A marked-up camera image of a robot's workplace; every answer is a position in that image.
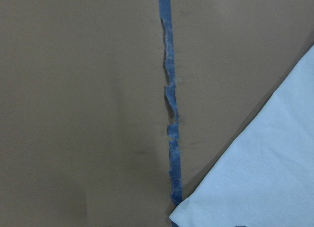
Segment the light blue t-shirt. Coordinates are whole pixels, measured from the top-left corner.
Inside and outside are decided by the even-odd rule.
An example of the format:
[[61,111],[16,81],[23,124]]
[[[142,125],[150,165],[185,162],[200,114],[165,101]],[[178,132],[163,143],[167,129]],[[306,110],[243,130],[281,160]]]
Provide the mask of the light blue t-shirt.
[[180,227],[313,226],[313,49],[170,219]]

